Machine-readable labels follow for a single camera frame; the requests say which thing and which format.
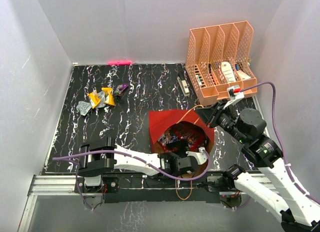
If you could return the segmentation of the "purple M&M's packet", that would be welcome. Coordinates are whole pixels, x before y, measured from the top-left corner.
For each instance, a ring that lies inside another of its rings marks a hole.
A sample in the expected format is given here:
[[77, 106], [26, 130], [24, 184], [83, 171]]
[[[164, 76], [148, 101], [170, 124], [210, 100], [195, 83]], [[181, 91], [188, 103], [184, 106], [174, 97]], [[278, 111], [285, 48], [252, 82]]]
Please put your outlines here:
[[119, 84], [119, 85], [115, 88], [113, 94], [116, 95], [116, 96], [121, 96], [121, 95], [123, 94], [123, 92], [127, 89], [128, 86], [129, 86], [129, 85], [126, 84], [126, 83], [124, 83], [124, 84]]

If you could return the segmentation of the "yellow snack packet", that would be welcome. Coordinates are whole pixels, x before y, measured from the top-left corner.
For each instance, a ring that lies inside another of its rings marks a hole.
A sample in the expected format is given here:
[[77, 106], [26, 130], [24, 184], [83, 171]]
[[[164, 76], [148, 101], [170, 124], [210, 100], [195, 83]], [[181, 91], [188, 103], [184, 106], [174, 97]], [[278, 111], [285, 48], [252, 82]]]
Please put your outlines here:
[[113, 97], [113, 89], [110, 87], [103, 87], [101, 90], [105, 94], [104, 104], [110, 105], [110, 106], [115, 106], [116, 104], [115, 104], [115, 100]]
[[90, 99], [90, 104], [92, 106], [92, 109], [95, 109], [101, 102], [101, 99], [98, 97], [98, 93], [96, 90], [94, 90], [91, 93], [88, 93], [87, 96]]

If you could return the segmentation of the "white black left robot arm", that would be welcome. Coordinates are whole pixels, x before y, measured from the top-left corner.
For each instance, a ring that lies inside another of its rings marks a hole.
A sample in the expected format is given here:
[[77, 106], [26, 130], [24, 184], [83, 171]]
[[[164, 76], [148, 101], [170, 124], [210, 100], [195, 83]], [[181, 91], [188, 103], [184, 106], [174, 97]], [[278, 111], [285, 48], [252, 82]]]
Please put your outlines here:
[[[88, 154], [100, 150], [108, 152]], [[191, 152], [185, 142], [178, 145], [177, 151], [148, 154], [126, 149], [116, 144], [112, 137], [107, 137], [82, 143], [79, 152], [87, 153], [78, 169], [78, 175], [83, 178], [81, 188], [85, 192], [103, 191], [107, 187], [103, 175], [114, 170], [128, 170], [150, 177], [162, 176], [163, 173], [181, 177], [194, 175], [199, 168], [197, 154]]]

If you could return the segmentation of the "red snack packet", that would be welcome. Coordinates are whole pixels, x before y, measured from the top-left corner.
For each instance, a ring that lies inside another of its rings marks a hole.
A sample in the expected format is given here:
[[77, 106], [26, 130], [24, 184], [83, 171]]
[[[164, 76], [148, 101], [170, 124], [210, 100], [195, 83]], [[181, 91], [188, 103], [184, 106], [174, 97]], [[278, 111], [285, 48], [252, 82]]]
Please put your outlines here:
[[189, 151], [192, 152], [196, 152], [199, 147], [204, 147], [207, 142], [207, 136], [205, 135], [204, 130], [199, 126], [186, 121], [170, 126], [159, 137], [157, 142], [166, 152], [166, 144], [182, 139], [187, 140]]

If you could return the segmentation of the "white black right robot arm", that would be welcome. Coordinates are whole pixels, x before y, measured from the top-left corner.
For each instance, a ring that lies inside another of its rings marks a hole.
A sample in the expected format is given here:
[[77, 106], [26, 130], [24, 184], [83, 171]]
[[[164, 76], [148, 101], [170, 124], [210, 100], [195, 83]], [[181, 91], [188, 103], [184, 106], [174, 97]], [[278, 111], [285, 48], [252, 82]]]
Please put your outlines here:
[[285, 164], [279, 146], [265, 133], [266, 121], [256, 109], [245, 108], [240, 114], [226, 99], [195, 113], [209, 128], [221, 127], [242, 144], [241, 152], [273, 184], [273, 192], [256, 181], [241, 166], [234, 164], [223, 172], [219, 182], [233, 191], [246, 193], [280, 222], [285, 232], [318, 232], [320, 205], [299, 190], [293, 173]]

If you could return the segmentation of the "red brown paper bag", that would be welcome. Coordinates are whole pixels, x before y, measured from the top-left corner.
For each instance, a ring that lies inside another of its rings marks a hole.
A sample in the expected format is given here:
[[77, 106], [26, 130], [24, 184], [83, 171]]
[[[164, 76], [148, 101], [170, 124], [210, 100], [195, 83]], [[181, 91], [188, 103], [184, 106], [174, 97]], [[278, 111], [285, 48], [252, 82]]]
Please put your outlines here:
[[153, 153], [177, 154], [182, 148], [196, 152], [200, 147], [210, 153], [214, 145], [215, 130], [208, 128], [190, 110], [150, 111], [149, 135]]

